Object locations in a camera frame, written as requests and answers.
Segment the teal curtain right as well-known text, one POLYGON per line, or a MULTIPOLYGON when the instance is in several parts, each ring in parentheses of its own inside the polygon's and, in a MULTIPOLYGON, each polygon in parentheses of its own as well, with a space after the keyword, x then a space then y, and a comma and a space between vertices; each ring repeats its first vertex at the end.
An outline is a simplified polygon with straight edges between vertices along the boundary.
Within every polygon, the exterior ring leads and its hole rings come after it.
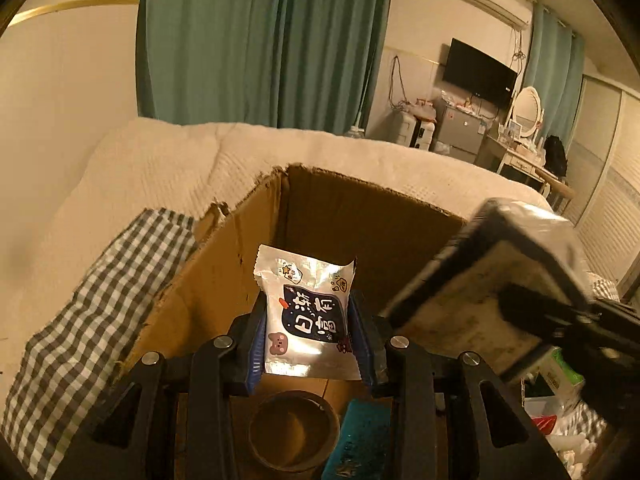
POLYGON ((585 39, 552 10, 535 3, 523 84, 534 87, 540 97, 540 133, 557 136, 566 148, 582 88, 585 45, 585 39))

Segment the black wall television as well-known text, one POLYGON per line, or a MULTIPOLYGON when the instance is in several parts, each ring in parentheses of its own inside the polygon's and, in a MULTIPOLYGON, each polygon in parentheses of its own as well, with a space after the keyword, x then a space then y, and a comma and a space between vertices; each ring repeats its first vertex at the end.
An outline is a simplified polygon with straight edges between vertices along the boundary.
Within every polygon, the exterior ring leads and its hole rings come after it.
POLYGON ((512 99, 518 73, 477 48, 454 38, 442 80, 502 110, 512 99))

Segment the wooden vanity desk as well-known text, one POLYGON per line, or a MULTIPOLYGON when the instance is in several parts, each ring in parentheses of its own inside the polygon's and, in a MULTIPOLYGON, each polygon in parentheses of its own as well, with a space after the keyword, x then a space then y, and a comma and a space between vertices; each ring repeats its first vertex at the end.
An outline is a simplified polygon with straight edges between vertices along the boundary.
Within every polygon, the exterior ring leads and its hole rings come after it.
POLYGON ((490 136, 484 136, 474 164, 515 182, 528 185, 544 196, 558 214, 564 214, 576 195, 572 188, 544 166, 490 136))

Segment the cardboard box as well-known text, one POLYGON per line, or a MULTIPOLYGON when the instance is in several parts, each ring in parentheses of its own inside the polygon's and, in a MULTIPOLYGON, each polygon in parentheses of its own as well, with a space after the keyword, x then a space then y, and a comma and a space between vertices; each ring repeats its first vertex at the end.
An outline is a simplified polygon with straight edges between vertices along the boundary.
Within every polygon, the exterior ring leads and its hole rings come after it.
POLYGON ((261 180, 234 211, 211 206, 186 263, 155 298, 126 359, 142 377, 134 406, 151 415, 150 479, 312 479, 340 420, 327 388, 356 385, 344 340, 291 337, 292 376, 264 369, 280 333, 267 324, 254 266, 276 251, 285 284, 363 294, 378 313, 462 227, 449 211, 380 186, 292 166, 261 180))

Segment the checkered bed sheet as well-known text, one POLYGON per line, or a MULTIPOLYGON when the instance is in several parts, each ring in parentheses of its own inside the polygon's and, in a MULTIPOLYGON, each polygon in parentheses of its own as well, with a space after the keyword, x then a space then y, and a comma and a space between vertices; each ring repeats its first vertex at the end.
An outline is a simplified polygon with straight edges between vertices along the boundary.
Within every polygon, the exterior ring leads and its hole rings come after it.
POLYGON ((155 296, 195 248, 195 220, 145 209, 90 266, 65 307, 23 352, 1 433, 26 472, 49 479, 90 410, 104 399, 155 296))

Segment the grey box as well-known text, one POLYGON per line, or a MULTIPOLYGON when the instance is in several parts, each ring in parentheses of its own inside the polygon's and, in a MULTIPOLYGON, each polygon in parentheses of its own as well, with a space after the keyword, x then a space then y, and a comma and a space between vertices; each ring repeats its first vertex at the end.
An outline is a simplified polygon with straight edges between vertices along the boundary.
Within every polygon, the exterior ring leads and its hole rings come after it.
POLYGON ((542 340, 510 324, 498 297, 510 285, 579 311, 593 302, 588 266, 574 226, 552 211, 491 198, 383 312, 393 330, 427 351, 478 353, 498 374, 542 340))

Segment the round vanity mirror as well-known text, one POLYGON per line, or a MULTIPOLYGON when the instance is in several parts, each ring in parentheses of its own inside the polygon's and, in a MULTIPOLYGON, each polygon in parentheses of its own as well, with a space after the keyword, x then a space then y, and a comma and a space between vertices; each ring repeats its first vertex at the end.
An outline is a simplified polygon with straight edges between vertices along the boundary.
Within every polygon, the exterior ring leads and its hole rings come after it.
POLYGON ((538 91, 533 86, 524 87, 514 98, 509 122, 520 126, 520 137, 531 138, 541 126, 544 109, 538 91))

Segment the teal curtain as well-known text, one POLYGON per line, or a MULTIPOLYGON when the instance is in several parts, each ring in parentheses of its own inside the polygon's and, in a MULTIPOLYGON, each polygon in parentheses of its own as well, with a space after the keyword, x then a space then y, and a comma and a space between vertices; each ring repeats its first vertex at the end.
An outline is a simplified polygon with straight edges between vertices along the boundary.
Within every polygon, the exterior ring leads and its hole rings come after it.
POLYGON ((142 117, 345 134, 373 104, 390 0, 139 0, 142 117))
POLYGON ((540 97, 540 133, 557 136, 566 148, 582 88, 585 45, 585 39, 552 10, 535 3, 523 84, 534 87, 540 97))

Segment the green white medicine box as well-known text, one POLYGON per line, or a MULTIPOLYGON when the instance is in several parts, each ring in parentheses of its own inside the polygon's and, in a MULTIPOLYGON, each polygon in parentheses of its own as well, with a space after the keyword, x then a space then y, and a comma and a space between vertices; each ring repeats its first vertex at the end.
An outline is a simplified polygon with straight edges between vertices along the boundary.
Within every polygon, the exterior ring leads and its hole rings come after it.
POLYGON ((564 416, 576 408, 585 378, 551 349, 522 377, 524 408, 532 417, 564 416))

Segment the teal curtain left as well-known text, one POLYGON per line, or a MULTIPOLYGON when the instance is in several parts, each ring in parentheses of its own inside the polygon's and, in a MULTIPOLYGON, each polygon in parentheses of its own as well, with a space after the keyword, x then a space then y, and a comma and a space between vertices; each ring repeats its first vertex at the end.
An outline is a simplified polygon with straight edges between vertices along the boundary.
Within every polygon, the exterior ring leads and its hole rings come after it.
POLYGON ((345 134, 373 104, 390 0, 139 0, 142 117, 345 134))

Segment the cream quilted blanket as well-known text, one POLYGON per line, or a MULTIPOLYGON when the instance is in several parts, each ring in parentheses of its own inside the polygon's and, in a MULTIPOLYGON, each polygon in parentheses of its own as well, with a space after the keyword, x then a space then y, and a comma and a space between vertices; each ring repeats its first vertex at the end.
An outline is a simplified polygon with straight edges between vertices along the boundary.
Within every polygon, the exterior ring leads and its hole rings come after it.
POLYGON ((461 218, 489 197, 547 208, 542 195, 468 162, 388 142, 244 124, 176 126, 138 118, 98 144, 37 249, 15 333, 41 330, 88 267, 145 208, 200 218, 235 207, 276 167, 320 168, 381 185, 461 218))

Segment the brown tape roll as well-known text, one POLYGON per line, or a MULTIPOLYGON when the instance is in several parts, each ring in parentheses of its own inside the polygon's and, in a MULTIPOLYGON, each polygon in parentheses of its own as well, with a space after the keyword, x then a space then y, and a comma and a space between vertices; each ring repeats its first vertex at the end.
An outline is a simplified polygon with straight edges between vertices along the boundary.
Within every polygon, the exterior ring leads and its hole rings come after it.
POLYGON ((248 443, 258 462, 282 474, 323 465, 337 444, 340 421, 318 394, 291 390, 263 400, 248 425, 248 443))

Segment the black bag on chair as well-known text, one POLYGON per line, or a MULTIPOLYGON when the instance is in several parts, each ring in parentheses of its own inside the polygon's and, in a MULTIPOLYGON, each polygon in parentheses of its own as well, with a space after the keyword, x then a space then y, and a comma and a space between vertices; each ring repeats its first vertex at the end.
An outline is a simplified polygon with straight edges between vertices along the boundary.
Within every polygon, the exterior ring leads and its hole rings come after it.
POLYGON ((567 173, 567 158, 564 145, 558 136, 544 140, 544 169, 562 179, 567 173))

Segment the grey mini fridge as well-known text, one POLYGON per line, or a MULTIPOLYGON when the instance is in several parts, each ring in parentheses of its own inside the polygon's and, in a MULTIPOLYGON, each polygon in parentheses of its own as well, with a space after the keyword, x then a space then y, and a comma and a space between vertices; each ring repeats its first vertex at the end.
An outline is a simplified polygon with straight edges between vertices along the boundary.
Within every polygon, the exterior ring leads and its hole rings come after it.
POLYGON ((485 132, 480 118, 445 103, 437 112, 437 127, 432 151, 472 164, 475 162, 485 132))

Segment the silver snack pouch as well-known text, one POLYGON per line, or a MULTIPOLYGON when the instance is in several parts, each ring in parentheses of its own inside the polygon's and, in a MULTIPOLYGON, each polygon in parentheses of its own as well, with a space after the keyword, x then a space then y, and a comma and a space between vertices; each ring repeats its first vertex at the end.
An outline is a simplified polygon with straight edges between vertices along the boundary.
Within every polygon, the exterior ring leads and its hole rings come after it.
POLYGON ((268 245, 258 249, 254 278, 266 296, 265 372, 358 380, 347 310, 356 266, 325 262, 268 245))

